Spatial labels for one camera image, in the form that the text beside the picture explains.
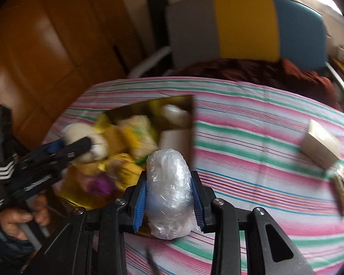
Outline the person's left hand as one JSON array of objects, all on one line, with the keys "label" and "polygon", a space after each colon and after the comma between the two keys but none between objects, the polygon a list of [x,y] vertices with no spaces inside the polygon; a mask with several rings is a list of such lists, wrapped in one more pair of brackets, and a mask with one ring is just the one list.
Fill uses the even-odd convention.
[{"label": "person's left hand", "polygon": [[34,220],[39,226],[46,227],[50,222],[50,214],[47,208],[47,198],[44,194],[37,195],[31,203],[33,212],[29,213],[18,208],[5,209],[0,213],[0,226],[5,234],[21,241],[28,240],[25,233],[19,227],[19,223],[28,223]]}]

